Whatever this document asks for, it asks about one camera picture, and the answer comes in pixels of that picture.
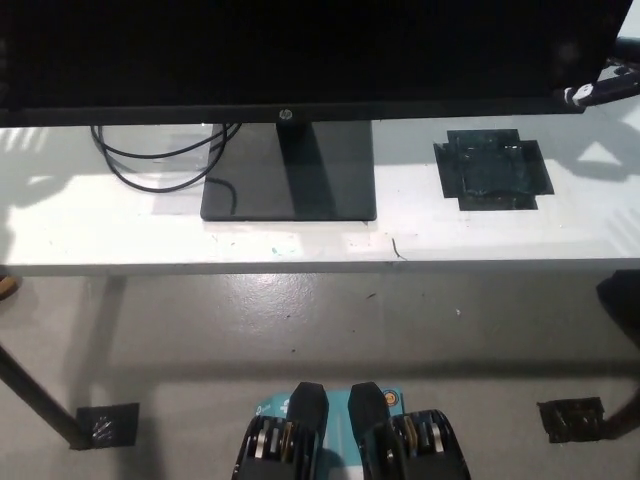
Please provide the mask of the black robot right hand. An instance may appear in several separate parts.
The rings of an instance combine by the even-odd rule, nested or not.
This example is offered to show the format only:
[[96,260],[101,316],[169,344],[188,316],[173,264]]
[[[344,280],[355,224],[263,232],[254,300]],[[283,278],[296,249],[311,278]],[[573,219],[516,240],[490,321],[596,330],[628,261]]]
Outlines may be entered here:
[[570,87],[563,91],[564,102],[576,108],[587,108],[625,100],[639,95],[639,39],[618,37],[604,70],[612,76],[603,80]]

